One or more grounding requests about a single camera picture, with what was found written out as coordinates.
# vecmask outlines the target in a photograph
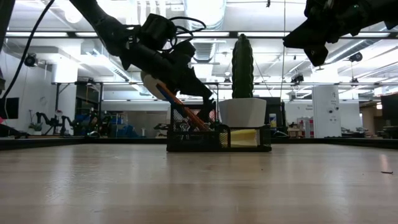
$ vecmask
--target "ceiling light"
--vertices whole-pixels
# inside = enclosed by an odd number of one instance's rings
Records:
[[[130,83],[128,82],[107,82],[107,83],[103,83],[104,85],[130,85]]]
[[[190,34],[180,34],[179,37],[190,37]],[[201,31],[193,33],[194,37],[229,37],[229,32]]]
[[[103,100],[103,102],[126,102],[128,100]]]
[[[30,32],[7,32],[6,37],[29,37]],[[34,37],[68,37],[66,32],[36,32]]]
[[[72,24],[80,22],[83,18],[82,14],[69,1],[61,3],[60,8],[65,12],[65,19]]]
[[[343,37],[357,37],[357,38],[371,38],[371,37],[388,37],[391,33],[389,32],[360,32],[356,36],[351,34],[344,35]]]
[[[98,37],[96,32],[77,32],[78,37]]]
[[[77,10],[65,11],[65,19],[72,24],[80,22],[82,18],[83,18],[83,16]]]
[[[193,40],[191,43],[198,44],[226,44],[226,40]]]
[[[289,33],[290,32],[240,32],[238,36],[244,34],[247,37],[285,37]]]

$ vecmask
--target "wooden table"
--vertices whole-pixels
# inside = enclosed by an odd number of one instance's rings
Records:
[[[0,152],[2,224],[397,223],[398,152],[273,145],[167,154],[163,145]]]

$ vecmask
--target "flower pot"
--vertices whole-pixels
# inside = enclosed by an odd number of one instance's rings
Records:
[[[258,128],[264,125],[267,101],[237,98],[219,103],[221,122],[235,128]]]
[[[27,133],[33,135],[35,133],[35,130],[33,128],[28,128]]]

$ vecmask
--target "green cactus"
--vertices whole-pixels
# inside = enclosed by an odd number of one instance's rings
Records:
[[[253,97],[253,50],[249,39],[241,34],[232,57],[232,98]]]

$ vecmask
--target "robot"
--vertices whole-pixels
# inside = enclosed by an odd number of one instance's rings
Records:
[[[173,94],[180,91],[184,95],[201,96],[204,105],[214,103],[211,91],[196,77],[194,68],[188,66],[195,53],[189,41],[193,32],[206,29],[204,23],[186,17],[166,19],[150,14],[142,26],[127,26],[107,15],[96,0],[70,2],[91,24],[108,52],[120,57],[124,69],[135,65],[164,83]],[[284,45],[304,49],[313,65],[320,66],[328,55],[326,43],[335,43],[342,35],[357,35],[361,29],[378,22],[385,22],[392,29],[398,24],[397,8],[397,0],[307,0],[304,11],[307,20],[284,38]],[[189,31],[176,26],[172,22],[176,19],[190,19],[203,28]],[[191,38],[177,43],[179,34],[190,34]],[[163,49],[166,42],[171,43],[170,49]]]
[[[334,44],[346,34],[384,22],[391,30],[398,25],[397,0],[307,0],[307,20],[284,38],[284,45],[304,49],[314,66],[325,63],[326,43]]]

